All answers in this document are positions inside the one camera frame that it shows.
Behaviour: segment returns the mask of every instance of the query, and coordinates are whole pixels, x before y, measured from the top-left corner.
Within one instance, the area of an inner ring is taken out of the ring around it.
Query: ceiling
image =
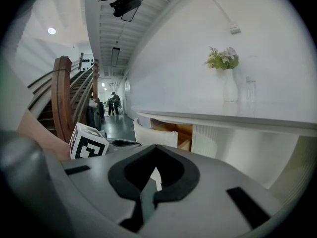
[[[55,28],[56,34],[48,34],[49,27]],[[25,32],[33,38],[87,50],[84,0],[36,0]]]
[[[143,0],[131,22],[113,16],[113,8],[109,5],[113,1],[85,0],[90,44],[94,57],[100,61],[101,78],[114,78],[124,74],[141,37],[171,0]],[[99,11],[99,17],[93,17],[92,11]],[[117,66],[111,67],[114,47],[120,48],[120,53]]]

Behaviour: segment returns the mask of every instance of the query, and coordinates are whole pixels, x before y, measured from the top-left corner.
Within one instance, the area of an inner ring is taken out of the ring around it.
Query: floor
[[[135,141],[133,120],[127,115],[105,117],[101,130],[107,133],[107,138],[121,138]]]

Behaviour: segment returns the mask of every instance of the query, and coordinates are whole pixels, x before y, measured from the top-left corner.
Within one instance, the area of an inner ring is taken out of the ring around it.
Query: corridor
[[[107,138],[121,138],[135,141],[133,120],[127,115],[105,117],[101,125]]]

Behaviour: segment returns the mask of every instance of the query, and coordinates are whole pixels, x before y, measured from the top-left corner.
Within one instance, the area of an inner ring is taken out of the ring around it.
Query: white chair
[[[154,129],[144,128],[139,123],[139,119],[135,118],[133,121],[135,140],[141,145],[166,145],[177,148],[176,131],[159,131]],[[158,191],[162,190],[161,179],[157,168],[154,169],[151,178],[156,181]]]

